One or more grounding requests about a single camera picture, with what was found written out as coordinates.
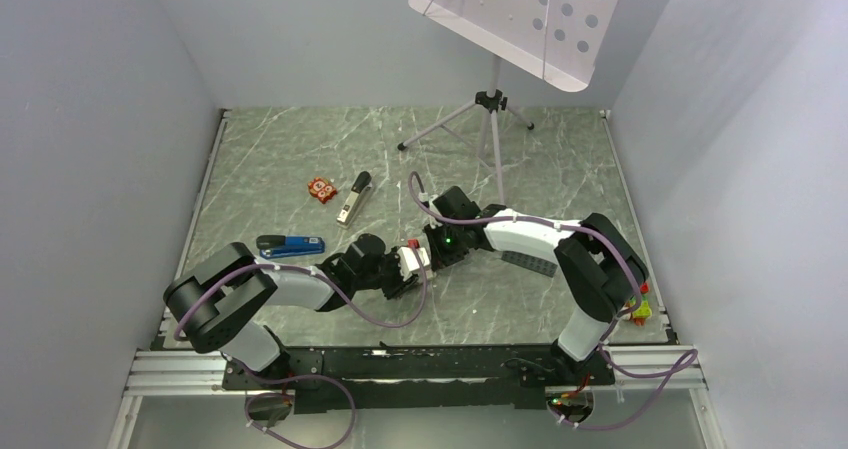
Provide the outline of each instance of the gray marble surface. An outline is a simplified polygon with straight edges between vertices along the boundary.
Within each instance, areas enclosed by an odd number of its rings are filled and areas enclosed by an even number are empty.
[[[438,131],[401,153],[397,143],[425,128],[449,107],[255,108],[232,111],[204,197],[186,267],[223,245],[242,241],[255,249],[261,234],[317,235],[321,256],[287,258],[308,265],[344,250],[359,234],[375,234],[391,247],[422,237],[426,217],[406,189],[412,170],[430,193],[460,186],[483,207],[497,202],[494,176],[466,146]],[[507,205],[557,219],[607,215],[641,252],[610,142],[598,111],[588,108],[526,108],[536,124],[527,131],[501,115]],[[475,142],[480,113],[466,113],[451,128]],[[369,171],[375,191],[350,229],[335,218],[356,175]],[[333,180],[340,194],[321,205],[308,194],[315,176]],[[287,345],[502,344],[553,341],[575,303],[561,273],[545,277],[507,264],[499,255],[474,252],[440,271],[420,318],[403,329],[367,323],[349,308],[315,313],[297,307],[266,307],[255,321],[272,328]],[[372,316],[406,320],[420,291],[386,301],[379,291],[357,293],[354,303]],[[657,307],[651,294],[649,301]],[[659,318],[644,327],[619,324],[612,342],[666,342]]]

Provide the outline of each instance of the tripod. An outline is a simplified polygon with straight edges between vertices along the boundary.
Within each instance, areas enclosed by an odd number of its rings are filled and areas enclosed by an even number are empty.
[[[398,144],[398,150],[404,151],[410,144],[421,139],[422,137],[430,134],[436,129],[444,129],[448,134],[459,139],[463,144],[470,147],[472,150],[474,147],[467,142],[465,139],[460,137],[458,134],[448,129],[445,125],[448,122],[456,119],[461,114],[464,114],[467,111],[470,111],[474,108],[474,106],[480,106],[485,109],[486,112],[483,113],[480,119],[480,140],[477,143],[477,159],[481,164],[486,166],[490,171],[492,168],[483,160],[483,155],[486,150],[486,131],[491,127],[492,129],[492,146],[495,152],[495,167],[494,172],[498,180],[498,197],[500,198],[501,204],[506,204],[504,198],[503,191],[503,166],[501,165],[501,143],[500,138],[498,137],[498,111],[506,110],[512,113],[513,116],[516,117],[519,121],[521,121],[524,125],[527,126],[527,129],[533,130],[535,127],[532,122],[530,122],[526,117],[524,117],[517,109],[511,107],[507,103],[507,98],[503,95],[503,92],[498,90],[498,78],[501,72],[501,58],[498,55],[493,55],[492,59],[492,80],[489,83],[488,91],[480,91],[475,96],[474,99],[466,102],[459,109],[451,112],[447,116],[439,119],[434,122],[433,125],[424,129],[423,131],[419,131],[409,139]]]

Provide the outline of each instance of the black base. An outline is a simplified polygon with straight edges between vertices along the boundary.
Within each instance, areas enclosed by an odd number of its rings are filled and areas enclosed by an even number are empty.
[[[314,350],[289,347],[287,351],[296,374],[309,374],[315,367],[317,374],[339,380],[353,394],[357,408],[513,404],[521,409],[543,409],[546,386],[578,386],[585,375],[585,372],[579,375],[553,372],[556,365],[550,347],[549,344],[325,347]],[[237,365],[228,364],[227,368],[232,368],[233,372],[224,377],[224,390],[256,391],[279,387],[257,383],[241,373]],[[589,385],[615,383],[612,371],[600,357],[590,358],[585,369],[592,375]],[[281,379],[286,375],[263,374],[269,379]],[[375,382],[380,379],[401,382]],[[427,382],[427,379],[475,382]],[[300,414],[347,408],[344,394],[332,385],[310,382],[288,387],[296,391]]]

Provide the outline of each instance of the blue stapler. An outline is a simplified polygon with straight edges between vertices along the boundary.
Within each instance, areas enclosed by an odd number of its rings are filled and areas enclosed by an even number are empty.
[[[324,239],[314,236],[264,235],[256,238],[259,255],[266,259],[323,254]]]

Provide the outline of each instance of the perforated plate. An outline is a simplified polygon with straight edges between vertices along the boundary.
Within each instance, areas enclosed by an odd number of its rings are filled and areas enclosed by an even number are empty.
[[[503,254],[501,254],[501,259],[510,264],[530,269],[533,272],[538,272],[539,274],[548,277],[554,277],[557,269],[559,269],[559,267],[552,262],[539,259],[538,257],[528,256],[527,254],[521,254],[520,252],[504,251]]]
[[[536,77],[543,77],[544,72],[548,83],[567,92],[581,91],[589,85],[598,49],[618,3],[618,0],[432,0],[430,4],[430,1],[409,0],[409,5],[419,13],[426,9],[427,17]]]

